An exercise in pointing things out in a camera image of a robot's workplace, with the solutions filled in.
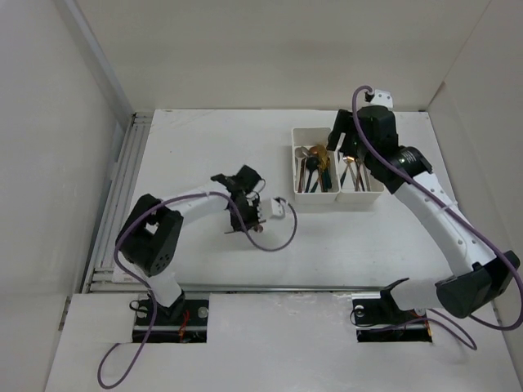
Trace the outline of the brown wooden spoon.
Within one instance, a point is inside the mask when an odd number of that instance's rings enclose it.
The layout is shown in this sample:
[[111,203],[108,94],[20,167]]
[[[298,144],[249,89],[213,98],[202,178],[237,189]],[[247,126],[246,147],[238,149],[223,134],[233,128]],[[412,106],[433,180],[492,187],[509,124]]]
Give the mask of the brown wooden spoon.
[[307,161],[307,158],[302,158],[300,161],[300,164],[299,164],[298,186],[297,186],[297,191],[299,194],[303,193],[304,189],[305,189],[306,161]]

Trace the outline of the silver round spoon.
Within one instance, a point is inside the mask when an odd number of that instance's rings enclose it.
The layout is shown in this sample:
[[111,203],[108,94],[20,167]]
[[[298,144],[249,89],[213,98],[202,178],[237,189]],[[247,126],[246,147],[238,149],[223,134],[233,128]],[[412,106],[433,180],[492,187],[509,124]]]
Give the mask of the silver round spoon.
[[295,148],[294,155],[296,159],[296,166],[297,168],[299,168],[301,165],[301,161],[305,158],[308,158],[310,156],[310,152],[308,148],[300,146]]

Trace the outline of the gold spoon green handle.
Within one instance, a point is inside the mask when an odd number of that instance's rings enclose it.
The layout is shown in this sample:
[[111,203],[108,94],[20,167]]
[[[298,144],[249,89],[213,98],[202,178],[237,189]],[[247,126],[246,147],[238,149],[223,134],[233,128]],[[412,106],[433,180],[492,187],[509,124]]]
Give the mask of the gold spoon green handle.
[[324,185],[327,191],[330,191],[333,187],[332,177],[328,168],[324,170]]
[[[329,156],[328,151],[327,151],[327,149],[326,149],[324,146],[319,145],[318,147],[319,147],[319,149],[320,149],[320,151],[321,151],[321,157],[323,157],[323,156]],[[322,190],[323,190],[324,192],[328,192],[328,191],[326,190],[326,188],[325,188],[325,185],[324,185],[324,173],[321,172],[321,171],[320,171],[320,182],[321,182]]]

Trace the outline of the rose gold fork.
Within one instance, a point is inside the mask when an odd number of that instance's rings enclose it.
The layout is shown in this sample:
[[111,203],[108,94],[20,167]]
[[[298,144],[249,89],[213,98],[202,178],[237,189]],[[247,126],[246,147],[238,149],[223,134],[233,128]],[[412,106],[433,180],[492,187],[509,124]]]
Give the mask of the rose gold fork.
[[358,160],[355,160],[355,190],[364,191],[364,182],[362,179],[360,162]]

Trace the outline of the small copper teaspoon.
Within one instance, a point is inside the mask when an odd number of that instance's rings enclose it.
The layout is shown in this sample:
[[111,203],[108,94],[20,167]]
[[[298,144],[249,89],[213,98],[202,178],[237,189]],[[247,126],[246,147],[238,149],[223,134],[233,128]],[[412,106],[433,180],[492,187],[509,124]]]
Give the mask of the small copper teaspoon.
[[229,231],[226,231],[225,234],[233,234],[233,233],[245,233],[249,231],[253,231],[254,233],[262,233],[264,230],[263,224],[260,222],[255,223],[243,223],[241,224],[239,221],[236,221],[231,226],[231,229]]

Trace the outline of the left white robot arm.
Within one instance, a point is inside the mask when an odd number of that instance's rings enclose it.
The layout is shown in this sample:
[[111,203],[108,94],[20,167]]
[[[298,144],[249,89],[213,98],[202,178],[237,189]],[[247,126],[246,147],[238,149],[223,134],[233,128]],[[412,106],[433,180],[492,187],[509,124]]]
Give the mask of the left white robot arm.
[[164,323],[177,322],[185,293],[170,265],[184,225],[218,212],[230,213],[231,231],[255,229],[261,224],[260,198],[255,187],[262,177],[244,165],[233,176],[218,174],[211,180],[171,200],[142,195],[118,234],[116,247],[139,270],[156,301],[154,313]]

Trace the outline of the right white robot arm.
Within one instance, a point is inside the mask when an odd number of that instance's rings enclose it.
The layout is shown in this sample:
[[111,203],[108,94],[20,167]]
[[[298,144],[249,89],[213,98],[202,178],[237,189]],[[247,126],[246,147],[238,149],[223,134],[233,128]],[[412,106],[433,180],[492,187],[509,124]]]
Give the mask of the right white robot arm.
[[510,282],[522,284],[517,255],[501,252],[469,223],[427,158],[419,149],[400,144],[396,117],[387,107],[370,105],[355,113],[338,110],[328,148],[362,161],[429,233],[452,274],[427,286],[448,313],[459,319],[471,317],[501,296]]

